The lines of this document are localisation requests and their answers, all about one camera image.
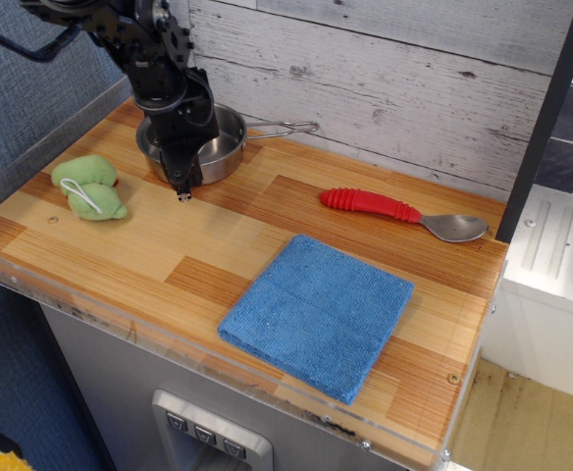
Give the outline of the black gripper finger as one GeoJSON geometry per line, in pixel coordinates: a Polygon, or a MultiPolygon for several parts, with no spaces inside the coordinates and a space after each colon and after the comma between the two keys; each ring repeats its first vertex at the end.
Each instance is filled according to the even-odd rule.
{"type": "Polygon", "coordinates": [[[192,198],[188,176],[182,171],[173,172],[171,186],[175,190],[179,202],[187,202],[192,198]]]}
{"type": "Polygon", "coordinates": [[[194,159],[189,166],[187,182],[189,186],[202,186],[203,174],[197,159],[194,159]]]}

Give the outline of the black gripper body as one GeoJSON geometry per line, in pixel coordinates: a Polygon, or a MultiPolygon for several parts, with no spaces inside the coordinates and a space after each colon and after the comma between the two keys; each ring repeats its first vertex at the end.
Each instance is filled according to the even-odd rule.
{"type": "Polygon", "coordinates": [[[171,92],[162,97],[137,95],[135,101],[155,131],[168,183],[174,171],[188,176],[192,161],[198,160],[199,149],[219,136],[214,97],[205,71],[187,68],[171,92]]]}

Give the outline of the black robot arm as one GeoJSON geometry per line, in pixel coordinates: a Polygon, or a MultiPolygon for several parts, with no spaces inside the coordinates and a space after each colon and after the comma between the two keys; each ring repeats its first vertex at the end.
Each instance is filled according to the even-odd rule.
{"type": "Polygon", "coordinates": [[[90,34],[130,81],[150,121],[164,175],[180,201],[202,184],[198,151],[219,135],[204,71],[188,64],[189,31],[167,1],[23,1],[44,22],[90,34]]]}

